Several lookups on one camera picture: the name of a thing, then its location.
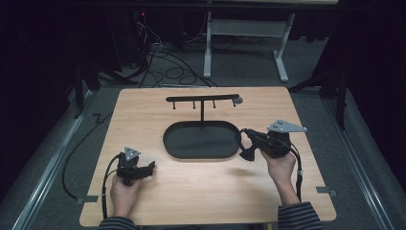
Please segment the metal bracket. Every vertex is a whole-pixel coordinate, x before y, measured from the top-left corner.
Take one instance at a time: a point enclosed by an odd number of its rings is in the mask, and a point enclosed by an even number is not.
[[[294,124],[288,123],[284,120],[278,119],[275,123],[271,124],[268,127],[269,131],[276,131],[279,133],[286,133],[286,132],[307,132],[306,127],[296,126]]]
[[[130,161],[137,157],[138,155],[141,154],[140,151],[129,148],[129,147],[124,147],[124,153],[125,153],[125,160]]]
[[[316,187],[318,194],[329,194],[330,197],[336,197],[337,192],[335,190],[331,190],[329,187]]]
[[[78,198],[77,199],[77,204],[83,204],[83,203],[97,203],[98,202],[98,196],[97,195],[87,195],[85,198]]]

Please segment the striped sleeve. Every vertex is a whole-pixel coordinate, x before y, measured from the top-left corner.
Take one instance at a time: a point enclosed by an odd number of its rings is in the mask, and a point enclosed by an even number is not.
[[[285,229],[323,229],[319,216],[310,202],[279,207],[278,225],[280,230]]]
[[[134,222],[128,218],[105,218],[99,225],[98,230],[137,230]]]

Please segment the wooden table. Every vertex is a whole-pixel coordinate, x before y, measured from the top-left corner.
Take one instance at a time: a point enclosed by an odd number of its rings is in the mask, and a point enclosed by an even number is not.
[[[165,151],[163,134],[167,127],[200,118],[199,105],[193,109],[192,103],[177,103],[176,109],[172,109],[166,97],[220,94],[239,94],[243,103],[233,107],[231,101],[218,101],[216,108],[206,103],[206,120],[227,121],[238,129],[247,127],[262,132],[277,119],[301,125],[284,87],[125,89],[117,100],[88,192],[89,196],[99,196],[98,202],[84,204],[81,225],[97,226],[102,221],[102,179],[110,160],[124,147],[142,153],[140,167],[156,161],[154,174],[144,180],[132,215],[138,225],[277,221],[280,198],[258,150],[254,162],[245,161],[238,154],[227,159],[179,160]],[[325,183],[305,134],[291,133],[291,141],[302,156],[303,201],[311,201],[321,220],[335,219],[329,195],[316,191]],[[243,144],[251,146],[245,135]],[[108,193],[111,178],[107,181]],[[292,182],[296,182],[295,173]],[[107,210],[111,215],[109,196]]]

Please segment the metal rail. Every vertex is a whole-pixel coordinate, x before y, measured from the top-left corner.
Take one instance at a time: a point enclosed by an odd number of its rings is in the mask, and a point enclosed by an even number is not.
[[[62,142],[59,144],[57,151],[55,152],[54,156],[48,163],[47,168],[45,169],[38,183],[36,184],[33,193],[31,194],[23,211],[21,212],[20,216],[15,222],[12,230],[26,230],[31,228],[35,220],[35,217],[38,214],[38,211],[41,208],[43,201],[45,200],[45,197],[47,196],[48,192],[50,191],[55,181],[57,173],[59,172],[60,168],[62,167],[63,163],[65,162],[69,154],[69,152],[66,152],[69,143],[71,142],[76,131],[78,130],[80,123],[83,120],[83,116],[84,114],[86,114],[87,108],[93,102],[95,96],[96,94],[91,93],[90,90],[87,92],[86,94],[87,100],[85,103],[83,113],[70,125],[68,133],[66,134]]]
[[[368,178],[367,173],[364,170],[364,167],[359,160],[355,149],[353,148],[350,138],[347,133],[342,130],[335,120],[335,112],[332,102],[329,99],[322,100],[331,121],[334,123],[334,126],[341,138],[342,143],[344,144],[347,154],[350,158],[350,165],[354,171],[355,178],[357,179],[359,186],[367,200],[370,208],[372,210],[372,214],[375,217],[375,220],[380,229],[394,229],[391,220],[382,205],[382,202],[379,198],[378,193],[376,192],[373,184],[371,183],[370,179]]]

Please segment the table leg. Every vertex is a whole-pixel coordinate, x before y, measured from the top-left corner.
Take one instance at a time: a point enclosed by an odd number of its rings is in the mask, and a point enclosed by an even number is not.
[[[212,75],[212,13],[210,11],[207,12],[206,53],[203,70],[203,77],[208,79]]]
[[[278,72],[280,75],[280,79],[282,82],[288,82],[289,79],[286,74],[286,70],[284,69],[283,61],[282,61],[282,54],[284,47],[286,46],[287,39],[289,38],[290,30],[293,25],[293,19],[295,18],[295,14],[289,14],[289,17],[286,21],[286,25],[284,26],[283,36],[281,46],[278,51],[274,51],[274,59],[277,64]]]

